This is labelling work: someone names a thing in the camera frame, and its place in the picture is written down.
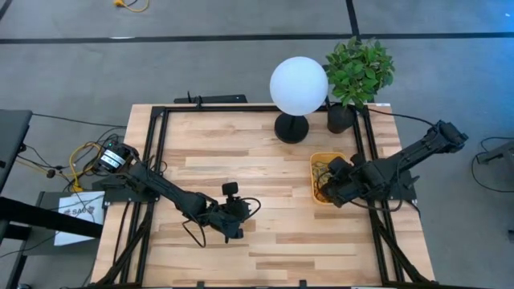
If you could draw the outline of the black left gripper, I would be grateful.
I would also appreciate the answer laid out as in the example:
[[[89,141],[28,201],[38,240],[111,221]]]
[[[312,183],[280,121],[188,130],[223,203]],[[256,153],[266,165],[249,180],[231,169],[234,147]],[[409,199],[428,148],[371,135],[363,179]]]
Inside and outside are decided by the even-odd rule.
[[[228,197],[225,204],[207,207],[206,223],[224,236],[224,242],[243,238],[241,225],[250,217],[250,204],[241,197]]]

